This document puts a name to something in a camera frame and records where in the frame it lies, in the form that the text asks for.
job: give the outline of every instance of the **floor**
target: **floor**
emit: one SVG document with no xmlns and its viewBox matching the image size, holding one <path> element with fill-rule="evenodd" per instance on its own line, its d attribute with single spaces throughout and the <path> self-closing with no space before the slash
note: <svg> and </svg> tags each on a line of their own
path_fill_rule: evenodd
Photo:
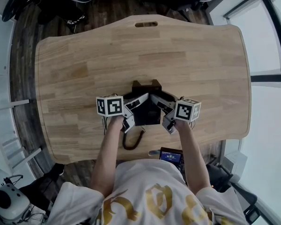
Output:
<svg viewBox="0 0 281 225">
<path fill-rule="evenodd" d="M 118 21 L 130 15 L 163 14 L 166 7 L 154 4 L 141 6 L 139 0 L 92 0 L 88 4 L 78 4 L 88 19 L 77 25 L 76 33 L 95 29 Z M 64 21 L 58 17 L 46 25 L 38 25 L 37 17 L 40 9 L 30 4 L 21 13 L 15 26 L 10 60 L 10 92 L 12 101 L 29 99 L 30 103 L 14 108 L 15 122 L 22 145 L 28 152 L 42 147 L 35 161 L 30 166 L 37 178 L 48 172 L 54 162 L 51 160 L 40 126 L 34 85 L 34 60 L 37 43 L 47 37 L 71 34 Z M 184 20 L 174 11 L 169 17 Z M 204 10 L 189 11 L 189 18 L 194 23 L 208 24 Z M 204 146 L 202 153 L 208 160 L 211 153 L 219 154 L 219 144 Z M 65 173 L 60 177 L 58 188 L 62 182 L 70 181 L 78 186 L 89 185 L 94 161 L 82 161 L 66 165 Z"/>
</svg>

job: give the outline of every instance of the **hand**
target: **hand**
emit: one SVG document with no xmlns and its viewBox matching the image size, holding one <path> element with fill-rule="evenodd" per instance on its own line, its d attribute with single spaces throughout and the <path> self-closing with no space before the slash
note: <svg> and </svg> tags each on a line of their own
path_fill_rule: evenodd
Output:
<svg viewBox="0 0 281 225">
<path fill-rule="evenodd" d="M 123 116 L 114 116 L 111 118 L 111 121 L 108 125 L 108 128 L 115 128 L 121 130 L 123 127 L 124 117 Z"/>
<path fill-rule="evenodd" d="M 191 127 L 189 126 L 188 122 L 179 119 L 175 120 L 175 128 L 179 133 L 185 130 L 191 130 Z"/>
</svg>

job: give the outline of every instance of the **wooden tabletop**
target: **wooden tabletop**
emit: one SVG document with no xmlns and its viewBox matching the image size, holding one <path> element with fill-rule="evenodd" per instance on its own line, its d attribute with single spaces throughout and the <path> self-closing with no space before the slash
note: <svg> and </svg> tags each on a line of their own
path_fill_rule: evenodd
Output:
<svg viewBox="0 0 281 225">
<path fill-rule="evenodd" d="M 57 163 L 96 159 L 104 136 L 96 96 L 124 95 L 133 80 L 150 84 L 157 79 L 164 91 L 202 102 L 194 128 L 200 144 L 240 139 L 249 132 L 250 71 L 236 26 L 130 16 L 84 33 L 42 40 L 35 61 L 39 116 Z M 170 135 L 162 125 L 145 129 L 135 150 L 124 150 L 120 138 L 118 159 L 148 158 L 149 151 L 160 147 L 181 148 L 178 133 Z M 140 130 L 131 129 L 128 146 Z"/>
</svg>

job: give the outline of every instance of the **blue screen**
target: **blue screen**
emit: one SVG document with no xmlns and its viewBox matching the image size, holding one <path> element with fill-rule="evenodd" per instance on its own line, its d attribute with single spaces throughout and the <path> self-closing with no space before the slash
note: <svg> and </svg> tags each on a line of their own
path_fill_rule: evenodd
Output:
<svg viewBox="0 0 281 225">
<path fill-rule="evenodd" d="M 160 159 L 168 162 L 178 163 L 180 162 L 181 154 L 171 152 L 161 152 Z"/>
</svg>

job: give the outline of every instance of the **person's left arm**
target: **person's left arm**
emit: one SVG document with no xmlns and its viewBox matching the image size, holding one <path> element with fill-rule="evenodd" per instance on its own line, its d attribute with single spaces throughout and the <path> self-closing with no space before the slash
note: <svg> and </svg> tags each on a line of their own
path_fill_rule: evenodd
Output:
<svg viewBox="0 0 281 225">
<path fill-rule="evenodd" d="M 92 172 L 90 188 L 107 197 L 112 193 L 116 173 L 118 140 L 123 116 L 112 117 Z"/>
</svg>

